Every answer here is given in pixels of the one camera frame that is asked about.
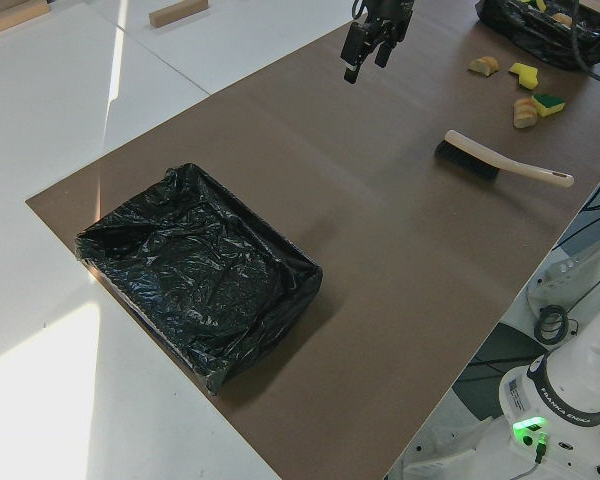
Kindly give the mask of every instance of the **white floor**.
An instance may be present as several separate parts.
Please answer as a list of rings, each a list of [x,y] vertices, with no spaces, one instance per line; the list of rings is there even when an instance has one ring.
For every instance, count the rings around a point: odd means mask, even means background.
[[[0,33],[0,479],[278,478],[24,203],[352,2],[210,0],[150,28],[170,3],[57,0]]]

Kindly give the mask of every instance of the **black plastic bag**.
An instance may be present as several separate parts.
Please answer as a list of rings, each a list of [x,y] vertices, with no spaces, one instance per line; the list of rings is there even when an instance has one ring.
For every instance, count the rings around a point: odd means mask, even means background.
[[[76,256],[214,395],[280,342],[322,281],[319,266],[192,164],[80,233]]]
[[[573,4],[567,0],[545,0],[541,12],[520,0],[480,0],[476,10],[480,20],[503,34],[518,47],[540,60],[565,70],[580,67],[571,48],[571,28],[551,18],[554,13],[571,15]],[[600,63],[600,13],[579,9],[578,47],[584,62]]]

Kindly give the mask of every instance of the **green light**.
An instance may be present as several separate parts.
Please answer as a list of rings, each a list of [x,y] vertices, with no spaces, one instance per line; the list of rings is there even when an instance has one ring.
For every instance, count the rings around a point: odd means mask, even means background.
[[[513,424],[513,430],[519,431],[524,430],[525,428],[532,427],[534,425],[541,426],[544,425],[546,420],[542,417],[533,417],[528,420],[522,420],[521,422],[517,422]]]

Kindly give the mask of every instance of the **wooden brush handle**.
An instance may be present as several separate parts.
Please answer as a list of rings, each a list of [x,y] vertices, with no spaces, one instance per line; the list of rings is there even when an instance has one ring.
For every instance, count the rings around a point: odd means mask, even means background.
[[[473,155],[478,160],[481,160],[489,165],[492,165],[501,170],[517,173],[529,178],[535,178],[542,182],[557,185],[558,187],[570,187],[573,185],[573,177],[567,173],[547,170],[546,168],[528,165],[526,163],[516,162],[510,158],[500,155],[498,152],[485,147],[484,145],[465,137],[455,130],[449,130],[444,139],[451,145],[458,147],[460,150]]]

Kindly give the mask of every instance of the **cable connector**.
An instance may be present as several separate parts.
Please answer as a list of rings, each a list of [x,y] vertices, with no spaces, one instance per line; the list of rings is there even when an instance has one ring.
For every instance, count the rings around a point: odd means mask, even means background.
[[[547,434],[541,433],[540,439],[538,440],[538,445],[536,446],[536,463],[540,465],[542,462],[542,458],[547,453]]]

